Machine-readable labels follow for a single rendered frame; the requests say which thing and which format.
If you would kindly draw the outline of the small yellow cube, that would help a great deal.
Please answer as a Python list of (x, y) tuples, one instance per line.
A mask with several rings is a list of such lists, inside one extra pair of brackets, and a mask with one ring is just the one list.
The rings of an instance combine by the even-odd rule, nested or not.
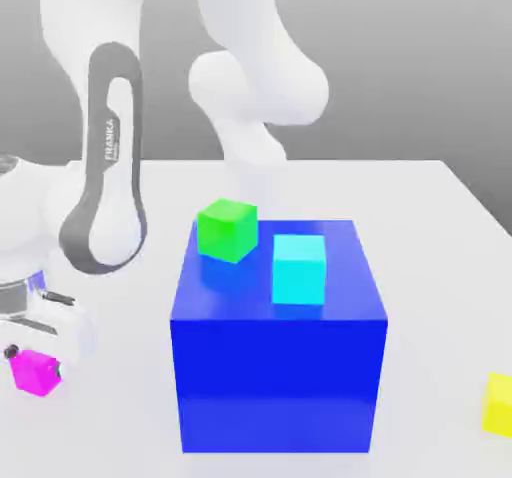
[(482, 429), (512, 438), (512, 376), (489, 373), (484, 392)]

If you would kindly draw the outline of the small green cube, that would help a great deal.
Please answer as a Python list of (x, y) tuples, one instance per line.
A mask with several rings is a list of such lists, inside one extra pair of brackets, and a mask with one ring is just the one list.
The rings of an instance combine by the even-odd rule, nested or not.
[(258, 245), (258, 239), (255, 205), (219, 198), (197, 215), (201, 255), (236, 264)]

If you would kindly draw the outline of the small magenta cube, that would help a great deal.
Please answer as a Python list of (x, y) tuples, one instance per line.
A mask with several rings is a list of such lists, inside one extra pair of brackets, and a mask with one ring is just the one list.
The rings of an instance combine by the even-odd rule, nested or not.
[(60, 382), (60, 362), (46, 354), (25, 349), (9, 359), (14, 382), (19, 390), (45, 397)]

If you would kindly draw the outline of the small cyan cube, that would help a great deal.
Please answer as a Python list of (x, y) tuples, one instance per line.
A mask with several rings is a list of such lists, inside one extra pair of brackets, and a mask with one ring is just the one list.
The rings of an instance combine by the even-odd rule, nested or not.
[(272, 293), (274, 304), (323, 305), (327, 257), (325, 239), (314, 234), (273, 237)]

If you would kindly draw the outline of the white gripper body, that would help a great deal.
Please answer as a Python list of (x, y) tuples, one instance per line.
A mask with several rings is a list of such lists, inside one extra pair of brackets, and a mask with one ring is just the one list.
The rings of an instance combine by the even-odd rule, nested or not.
[(46, 354), (74, 367), (94, 353), (95, 337), (91, 325), (83, 320), (0, 320), (0, 351), (10, 345)]

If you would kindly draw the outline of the large blue box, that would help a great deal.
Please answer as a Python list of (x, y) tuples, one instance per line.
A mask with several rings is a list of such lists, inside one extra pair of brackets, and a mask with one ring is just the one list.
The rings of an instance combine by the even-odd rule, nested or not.
[[(321, 306), (271, 300), (273, 238), (318, 234)], [(170, 316), (186, 453), (365, 453), (388, 317), (350, 220), (265, 220), (238, 264), (190, 236)]]

